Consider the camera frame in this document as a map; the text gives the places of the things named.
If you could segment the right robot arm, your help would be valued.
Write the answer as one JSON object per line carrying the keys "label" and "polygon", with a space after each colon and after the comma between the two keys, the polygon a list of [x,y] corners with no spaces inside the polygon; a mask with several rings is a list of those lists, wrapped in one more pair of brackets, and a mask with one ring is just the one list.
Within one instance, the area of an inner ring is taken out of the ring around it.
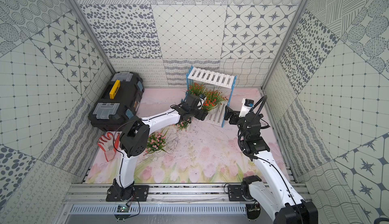
{"label": "right robot arm", "polygon": [[225,107],[224,119],[238,127],[238,147],[264,177],[243,178],[244,198],[260,204],[275,224],[317,224],[317,208],[313,202],[305,201],[287,181],[261,136],[260,131],[269,128],[268,124],[262,124],[262,117],[246,106],[241,111]]}

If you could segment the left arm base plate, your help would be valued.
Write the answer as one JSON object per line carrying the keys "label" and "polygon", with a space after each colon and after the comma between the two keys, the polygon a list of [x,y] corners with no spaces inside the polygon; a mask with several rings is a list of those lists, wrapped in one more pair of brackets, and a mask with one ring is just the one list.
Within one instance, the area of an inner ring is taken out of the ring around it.
{"label": "left arm base plate", "polygon": [[139,202],[145,202],[149,195],[150,187],[148,185],[129,186],[125,189],[118,185],[112,185],[107,191],[106,201],[107,202],[119,202],[128,201],[132,197]]}

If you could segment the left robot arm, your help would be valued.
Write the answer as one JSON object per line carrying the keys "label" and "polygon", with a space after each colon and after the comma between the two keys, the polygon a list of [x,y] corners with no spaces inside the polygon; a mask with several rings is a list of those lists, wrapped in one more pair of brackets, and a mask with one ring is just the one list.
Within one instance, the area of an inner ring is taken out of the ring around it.
{"label": "left robot arm", "polygon": [[121,189],[134,184],[137,156],[145,151],[150,134],[190,118],[205,120],[208,113],[202,109],[202,106],[206,99],[204,94],[199,97],[189,94],[181,103],[170,106],[170,109],[165,112],[144,118],[134,116],[119,127],[118,130],[122,132],[119,137],[122,160],[115,184]]}

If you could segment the orange flower potted plant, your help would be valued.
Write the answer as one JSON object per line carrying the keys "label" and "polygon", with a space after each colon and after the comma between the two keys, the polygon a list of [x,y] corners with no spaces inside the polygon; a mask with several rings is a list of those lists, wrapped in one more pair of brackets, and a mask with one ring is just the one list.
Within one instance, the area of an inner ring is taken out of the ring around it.
{"label": "orange flower potted plant", "polygon": [[211,110],[213,110],[216,106],[217,106],[217,102],[216,100],[210,100],[210,99],[206,99],[201,107],[201,109],[205,112],[209,112]]}

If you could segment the red flower plant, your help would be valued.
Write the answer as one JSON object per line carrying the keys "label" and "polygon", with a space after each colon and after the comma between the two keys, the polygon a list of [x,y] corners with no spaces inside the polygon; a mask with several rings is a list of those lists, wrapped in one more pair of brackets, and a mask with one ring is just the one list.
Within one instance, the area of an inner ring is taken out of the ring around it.
{"label": "red flower plant", "polygon": [[206,97],[207,90],[204,84],[193,82],[189,85],[187,93],[204,99]]}
{"label": "red flower plant", "polygon": [[210,105],[220,105],[223,102],[228,101],[228,98],[224,96],[220,90],[208,90],[206,92],[207,102]]}

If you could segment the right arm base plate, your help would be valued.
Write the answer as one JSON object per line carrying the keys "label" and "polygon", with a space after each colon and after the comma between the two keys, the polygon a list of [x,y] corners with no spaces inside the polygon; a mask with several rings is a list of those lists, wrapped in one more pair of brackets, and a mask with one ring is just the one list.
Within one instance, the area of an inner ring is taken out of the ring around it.
{"label": "right arm base plate", "polygon": [[250,194],[248,186],[225,184],[223,190],[227,193],[230,202],[250,202],[255,200]]}

